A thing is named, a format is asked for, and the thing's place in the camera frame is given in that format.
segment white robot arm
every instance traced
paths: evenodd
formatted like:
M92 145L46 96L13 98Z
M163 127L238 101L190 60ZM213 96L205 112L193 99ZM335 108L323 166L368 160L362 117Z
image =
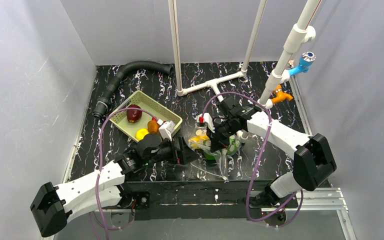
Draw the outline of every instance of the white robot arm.
M229 137L239 130L262 137L266 135L269 117L260 108L241 106L232 97L225 98L218 107L227 117L222 123L214 122L207 113L202 118L204 123L198 121L201 127L207 126L212 152L226 148ZM269 183L252 199L253 205L275 205L301 189L313 191L337 168L329 143L321 134L310 136L272 120L268 141L293 158L293 171Z
M148 164L168 161L184 165L198 159L199 155L182 137L170 138L162 140L157 134L148 134L102 168L98 192L103 208L130 203L135 194L126 181L142 173ZM55 186L48 182L40 187L30 210L42 237L52 236L78 216L98 209L95 188L98 174L96 170L70 182Z

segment white wall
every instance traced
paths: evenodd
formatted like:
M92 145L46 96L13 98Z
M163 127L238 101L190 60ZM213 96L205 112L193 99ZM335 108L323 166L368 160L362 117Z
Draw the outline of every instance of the white wall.
M61 182L95 74L60 1L0 0L0 240L39 239L30 204Z
M167 0L61 0L96 65L173 63ZM244 60L260 0L177 0L180 60ZM277 61L306 0L269 0L252 61Z
M326 135L356 236L384 239L384 1L326 1L298 76L313 132Z

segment black marble countertop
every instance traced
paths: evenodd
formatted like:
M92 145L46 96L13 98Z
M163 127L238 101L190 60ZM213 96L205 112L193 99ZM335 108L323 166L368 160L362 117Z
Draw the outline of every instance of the black marble countertop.
M247 76L233 79L219 84L221 92L233 91L245 94L257 100L263 92L269 73L275 67L276 62L251 62ZM74 158L69 181L82 177L97 169L98 162L98 133L103 123L93 117L92 111L95 108L97 98L101 96L110 80L120 66L99 66L94 80L91 99L88 105L86 118L78 140L77 151ZM212 63L186 63L182 64L183 87L197 85L207 80L220 78L236 73L241 68L239 62L212 62ZM282 85L283 91L292 95L288 83ZM183 118L180 134L187 139L195 128L195 118L202 112L205 103L214 96L211 89L205 88L192 92L186 96L176 95L176 80L167 75L153 71L139 70L132 72L123 81L116 97L113 99L112 112L130 94L140 90L151 96L168 109ZM207 110L212 116L216 116L218 109L216 102L210 105ZM284 125L304 133L304 127L294 100L284 101L276 104L271 110L274 119L278 119ZM113 160L123 153L129 144L133 143L124 133L112 124L104 130L104 156L106 162ZM228 158L228 178L234 180L248 180L251 178L258 152L262 144L262 138L257 135L250 135L248 142L243 145L237 153ZM292 170L293 160L282 150L268 143L260 163L257 179L272 180L277 176ZM223 181L219 176L220 171L212 162L199 159L187 165L168 165L159 162L148 166L137 179L130 181Z

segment plastic basket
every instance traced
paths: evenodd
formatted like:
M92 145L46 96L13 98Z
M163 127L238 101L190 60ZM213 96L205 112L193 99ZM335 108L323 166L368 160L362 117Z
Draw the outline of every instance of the plastic basket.
M142 91L135 91L132 95L130 95L120 106L118 106L115 110L119 110L122 108L127 108L130 105L138 105L141 109L147 110L152 113L155 117L163 120L163 121L173 121L175 124L174 132L171 134L173 137L180 129L180 124L182 123L182 118L170 111L168 108L159 104L152 97L146 95ZM120 112L114 115L110 121L123 133L128 135L135 142L138 142L136 139L136 132L139 129L148 128L148 122L151 121L152 118L146 113L142 113L142 117L136 121L135 123L130 123L127 120L126 111Z

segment orange faucet handle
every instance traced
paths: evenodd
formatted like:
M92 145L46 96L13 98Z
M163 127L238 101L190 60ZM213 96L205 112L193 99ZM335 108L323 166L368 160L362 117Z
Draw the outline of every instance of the orange faucet handle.
M294 99L293 96L291 96L290 94L285 93L285 92L282 91L282 86L281 85L277 85L277 87L273 91L273 93L276 94L276 97L271 99L271 102L273 104L277 104L277 103L282 102L284 100L291 101L292 99Z

